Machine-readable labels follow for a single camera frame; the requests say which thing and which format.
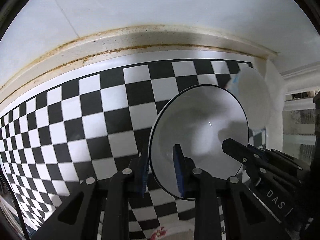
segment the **black cable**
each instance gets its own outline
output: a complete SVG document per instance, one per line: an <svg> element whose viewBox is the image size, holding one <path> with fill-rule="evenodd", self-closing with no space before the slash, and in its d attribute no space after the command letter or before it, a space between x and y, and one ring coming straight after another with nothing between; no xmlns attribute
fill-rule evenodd
<svg viewBox="0 0 320 240"><path fill-rule="evenodd" d="M23 216L22 216L21 209L20 209L20 206L18 204L16 195L14 194L13 190L11 189L11 186L9 185L8 181L6 180L6 178L5 178L5 176L4 176L4 174L3 174L1 169L0 169L0 179L2 180L4 185L9 190L9 193L10 193L11 198L13 200L14 206L16 207L16 211L17 211L17 214L18 214L18 218L19 218L19 221L20 221L21 229L23 231L25 240L30 240L30 237L29 237L28 231L27 231L27 227L26 227L26 224L24 223Z"/></svg>

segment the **white bowl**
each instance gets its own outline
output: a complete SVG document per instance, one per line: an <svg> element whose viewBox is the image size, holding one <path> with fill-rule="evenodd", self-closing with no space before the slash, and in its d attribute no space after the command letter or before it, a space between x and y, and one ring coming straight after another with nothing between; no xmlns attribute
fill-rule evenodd
<svg viewBox="0 0 320 240"><path fill-rule="evenodd" d="M223 152L227 138L248 145L248 122L238 100L215 85L185 89L166 104L152 127L151 171L166 192L180 197L172 158L173 146L180 144L196 167L221 179L234 176L241 164Z"/></svg>

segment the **bowl rim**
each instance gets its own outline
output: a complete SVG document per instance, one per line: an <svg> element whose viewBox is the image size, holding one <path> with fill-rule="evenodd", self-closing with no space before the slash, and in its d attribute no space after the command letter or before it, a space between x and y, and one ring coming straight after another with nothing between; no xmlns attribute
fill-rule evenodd
<svg viewBox="0 0 320 240"><path fill-rule="evenodd" d="M234 99L238 102L238 104L241 106L241 109L244 113L244 116L245 116L245 119L247 121L247 128L248 128L248 142L247 142L247 145L249 144L249 125L248 125L248 119L247 119L247 116L244 112L244 109L242 107L242 105L240 104L239 100L228 90L226 90L225 88L222 88L222 87L219 87L218 85L213 85L213 84L198 84L198 85L194 85L194 86L191 86L191 87L188 87L184 90L182 90L180 93L178 93L177 95L175 95L172 99L169 100L169 102L166 103L166 105L162 108L162 110L159 112L158 116L157 116L157 119L155 121L155 123L153 124L152 128L151 128L151 132L150 132L150 136L149 136L149 142L148 142L148 158L149 158L149 164L150 164L150 168L151 168L151 172L153 174L153 177L155 178L156 182L159 184L159 186L166 192L168 193L169 195L175 197L175 198L178 198L178 199L182 199L182 200L189 200L189 201L194 201L195 199L194 198L181 198L181 197L178 197L172 193L170 193L168 190L166 190L163 185L160 183L160 181L158 180L155 172L154 172L154 169L153 169L153 165L152 165L152 160L151 160L151 144L152 144L152 140L153 140L153 135L154 135L154 132L155 132L155 128L161 118L161 116L163 115L164 111L169 107L169 105L176 99L178 98L179 96L181 96L182 94L184 94L185 92L191 90L191 89L194 89L194 88L198 88L198 87L204 87L204 86L210 86L210 87L217 87L217 88L220 88L220 89L223 89L225 90L226 92L228 92L230 95L232 95L234 97Z"/></svg>

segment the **checkerboard pattern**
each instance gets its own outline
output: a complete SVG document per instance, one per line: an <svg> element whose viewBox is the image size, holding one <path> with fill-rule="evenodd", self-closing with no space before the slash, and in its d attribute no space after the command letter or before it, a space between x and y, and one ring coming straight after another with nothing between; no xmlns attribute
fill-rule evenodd
<svg viewBox="0 0 320 240"><path fill-rule="evenodd" d="M227 82L248 62L181 59L120 66L69 80L0 118L0 155L17 199L36 226L87 177L105 179L139 156L157 114L196 84ZM265 131L250 131L265 147ZM194 222L195 202L175 199L149 174L143 199L130 199L130 239L159 225Z"/></svg>

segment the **screw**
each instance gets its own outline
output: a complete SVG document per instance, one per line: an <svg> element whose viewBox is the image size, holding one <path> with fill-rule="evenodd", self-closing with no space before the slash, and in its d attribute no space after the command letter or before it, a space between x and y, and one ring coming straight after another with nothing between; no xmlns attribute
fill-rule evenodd
<svg viewBox="0 0 320 240"><path fill-rule="evenodd" d="M234 183L234 184L239 182L239 179L237 177L230 177L229 180L231 183Z"/></svg>
<svg viewBox="0 0 320 240"><path fill-rule="evenodd" d="M193 174L201 174L201 172L202 172L202 170L201 170L200 168L194 168L194 169L192 170L192 173L193 173Z"/></svg>
<svg viewBox="0 0 320 240"><path fill-rule="evenodd" d="M92 184L92 183L94 183L96 180L95 180L95 178L93 178L93 177L89 177L89 178L87 178L86 180L85 180L85 182L86 182L86 184Z"/></svg>
<svg viewBox="0 0 320 240"><path fill-rule="evenodd" d="M131 174L131 172L132 172L132 170L131 170L130 168L126 168L126 169L123 169L123 170L122 170L122 173L123 173L124 175L129 175L129 174Z"/></svg>

